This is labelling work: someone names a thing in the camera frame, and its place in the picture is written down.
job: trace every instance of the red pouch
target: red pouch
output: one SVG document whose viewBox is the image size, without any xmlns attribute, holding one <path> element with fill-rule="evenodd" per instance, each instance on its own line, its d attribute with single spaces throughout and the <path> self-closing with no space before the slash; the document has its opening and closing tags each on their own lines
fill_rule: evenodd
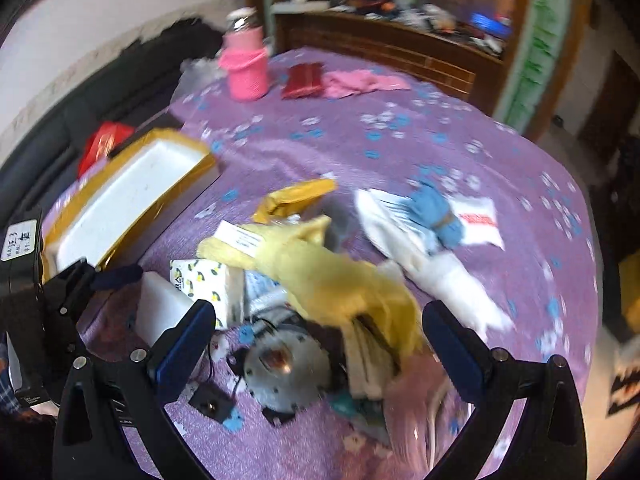
<svg viewBox="0 0 640 480">
<path fill-rule="evenodd" d="M 322 63 L 302 63 L 289 68 L 289 79 L 282 89 L 283 99 L 319 97 L 322 86 Z"/>
<path fill-rule="evenodd" d="M 102 123 L 98 131 L 87 139 L 84 146 L 84 154 L 78 167 L 78 178 L 92 167 L 96 161 L 106 158 L 109 152 L 127 139 L 134 130 L 135 128 L 126 124 L 110 123 L 109 121 Z"/>
</svg>

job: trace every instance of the screw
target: screw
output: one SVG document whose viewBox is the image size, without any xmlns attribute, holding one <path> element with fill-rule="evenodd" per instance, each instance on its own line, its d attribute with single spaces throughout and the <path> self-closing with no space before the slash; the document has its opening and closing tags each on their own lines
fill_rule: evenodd
<svg viewBox="0 0 640 480">
<path fill-rule="evenodd" d="M 86 357 L 84 357 L 83 355 L 81 355 L 80 357 L 76 357 L 76 360 L 74 361 L 74 368 L 76 370 L 79 370 L 80 368 L 82 368 L 84 365 L 86 364 Z"/>
<path fill-rule="evenodd" d="M 555 364 L 558 368 L 564 368 L 566 366 L 566 359 L 564 357 L 562 357 L 561 355 L 554 355 L 551 358 L 551 361 L 553 362 L 553 364 Z"/>
<path fill-rule="evenodd" d="M 142 348 L 138 348 L 137 350 L 134 350 L 133 352 L 131 352 L 131 355 L 129 357 L 131 357 L 131 360 L 135 363 L 144 361 L 146 357 L 146 350 L 143 350 Z"/>
<path fill-rule="evenodd" d="M 504 348 L 494 348 L 491 350 L 492 357 L 499 363 L 505 362 L 510 356 Z"/>
</svg>

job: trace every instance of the door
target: door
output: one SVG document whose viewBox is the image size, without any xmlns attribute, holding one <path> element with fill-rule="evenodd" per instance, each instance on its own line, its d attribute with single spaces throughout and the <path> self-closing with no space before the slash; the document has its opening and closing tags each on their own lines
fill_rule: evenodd
<svg viewBox="0 0 640 480">
<path fill-rule="evenodd" d="M 591 109 L 579 139 L 604 163 L 608 163 L 640 103 L 640 79 L 614 52 L 600 95 Z"/>
</svg>

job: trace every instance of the open box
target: open box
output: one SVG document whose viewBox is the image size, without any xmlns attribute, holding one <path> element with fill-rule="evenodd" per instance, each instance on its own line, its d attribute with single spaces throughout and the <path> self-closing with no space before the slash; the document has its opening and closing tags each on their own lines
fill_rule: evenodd
<svg viewBox="0 0 640 480">
<path fill-rule="evenodd" d="M 62 209 L 44 239 L 44 280 L 80 258 L 102 269 L 137 262 L 219 175 L 206 144 L 151 130 Z"/>
</svg>

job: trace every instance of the clear plastic bag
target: clear plastic bag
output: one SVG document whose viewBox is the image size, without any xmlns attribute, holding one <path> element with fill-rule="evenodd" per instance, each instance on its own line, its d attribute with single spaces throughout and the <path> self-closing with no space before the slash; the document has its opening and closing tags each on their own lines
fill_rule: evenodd
<svg viewBox="0 0 640 480">
<path fill-rule="evenodd" d="M 185 59 L 180 64 L 180 70 L 182 75 L 174 94 L 171 96 L 172 103 L 226 77 L 226 71 L 220 68 L 217 58 Z"/>
</svg>

